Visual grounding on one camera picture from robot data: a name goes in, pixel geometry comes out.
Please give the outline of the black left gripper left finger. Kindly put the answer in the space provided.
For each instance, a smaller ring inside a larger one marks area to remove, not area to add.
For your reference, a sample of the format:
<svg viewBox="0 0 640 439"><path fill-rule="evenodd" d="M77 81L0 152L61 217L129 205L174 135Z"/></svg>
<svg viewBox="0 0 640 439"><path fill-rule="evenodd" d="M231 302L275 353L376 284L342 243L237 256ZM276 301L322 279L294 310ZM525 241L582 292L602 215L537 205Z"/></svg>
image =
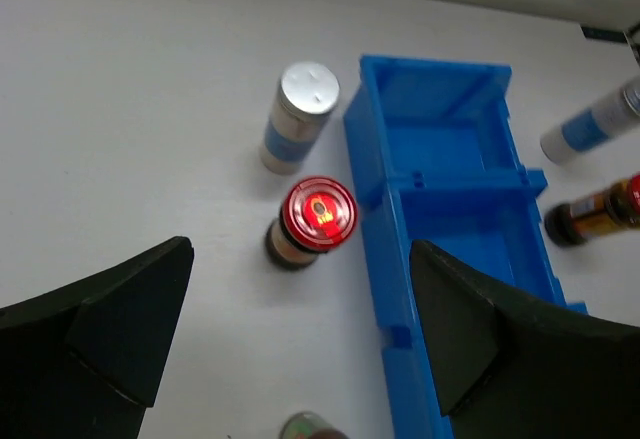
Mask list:
<svg viewBox="0 0 640 439"><path fill-rule="evenodd" d="M173 237L1 310L4 438L135 438L154 406L194 249Z"/></svg>

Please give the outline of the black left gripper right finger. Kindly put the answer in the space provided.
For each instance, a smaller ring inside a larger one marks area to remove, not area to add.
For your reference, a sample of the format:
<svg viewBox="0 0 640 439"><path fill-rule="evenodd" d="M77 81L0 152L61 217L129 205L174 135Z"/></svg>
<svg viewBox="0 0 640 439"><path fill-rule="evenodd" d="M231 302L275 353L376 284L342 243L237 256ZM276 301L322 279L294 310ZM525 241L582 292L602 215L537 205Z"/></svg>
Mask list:
<svg viewBox="0 0 640 439"><path fill-rule="evenodd" d="M435 244L410 251L440 413L458 438L635 438L639 330L541 300Z"/></svg>

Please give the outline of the red-lid sauce jar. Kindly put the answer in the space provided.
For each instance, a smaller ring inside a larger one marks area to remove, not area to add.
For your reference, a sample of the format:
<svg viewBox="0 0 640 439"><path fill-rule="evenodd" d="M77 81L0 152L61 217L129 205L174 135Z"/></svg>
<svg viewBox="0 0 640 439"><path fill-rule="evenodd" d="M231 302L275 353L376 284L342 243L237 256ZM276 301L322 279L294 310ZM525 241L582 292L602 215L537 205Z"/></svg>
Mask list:
<svg viewBox="0 0 640 439"><path fill-rule="evenodd" d="M568 248L604 236L639 229L639 174L573 202L558 204L544 216L551 241Z"/></svg>
<svg viewBox="0 0 640 439"><path fill-rule="evenodd" d="M357 219L356 201L343 184L328 176L305 177L293 185L269 225L266 252L285 270L304 269L347 241Z"/></svg>

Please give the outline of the yellow-cap sauce bottle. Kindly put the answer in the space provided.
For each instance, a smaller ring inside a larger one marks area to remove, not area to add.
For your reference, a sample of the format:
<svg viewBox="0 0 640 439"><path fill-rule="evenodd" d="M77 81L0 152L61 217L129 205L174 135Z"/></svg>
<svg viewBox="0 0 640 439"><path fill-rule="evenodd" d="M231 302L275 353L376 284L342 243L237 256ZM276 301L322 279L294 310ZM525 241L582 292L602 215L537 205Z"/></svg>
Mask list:
<svg viewBox="0 0 640 439"><path fill-rule="evenodd" d="M347 439L348 436L322 416L302 411L290 416L281 428L280 439Z"/></svg>

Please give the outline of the silver-cap shaker bottle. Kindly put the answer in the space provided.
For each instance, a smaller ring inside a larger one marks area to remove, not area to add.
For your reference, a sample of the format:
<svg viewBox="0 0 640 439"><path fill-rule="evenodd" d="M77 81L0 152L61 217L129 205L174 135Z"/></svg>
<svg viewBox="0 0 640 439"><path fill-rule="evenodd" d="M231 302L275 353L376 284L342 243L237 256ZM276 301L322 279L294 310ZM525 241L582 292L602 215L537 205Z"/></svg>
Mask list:
<svg viewBox="0 0 640 439"><path fill-rule="evenodd" d="M540 147L551 162L566 164L638 126L639 77L636 76L544 133Z"/></svg>
<svg viewBox="0 0 640 439"><path fill-rule="evenodd" d="M335 112L341 88L326 66L301 61L280 75L268 116L260 158L278 175L292 175L317 142Z"/></svg>

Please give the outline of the blue plastic divided bin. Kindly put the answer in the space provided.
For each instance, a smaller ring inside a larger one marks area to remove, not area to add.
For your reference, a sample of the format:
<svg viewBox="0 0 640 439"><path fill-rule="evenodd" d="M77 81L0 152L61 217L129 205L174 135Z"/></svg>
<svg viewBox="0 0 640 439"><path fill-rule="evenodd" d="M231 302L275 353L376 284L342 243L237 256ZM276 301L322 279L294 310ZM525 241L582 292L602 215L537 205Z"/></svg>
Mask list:
<svg viewBox="0 0 640 439"><path fill-rule="evenodd" d="M537 197L547 181L519 160L505 65L365 55L344 127L393 430L449 438L410 278L416 240L557 305Z"/></svg>

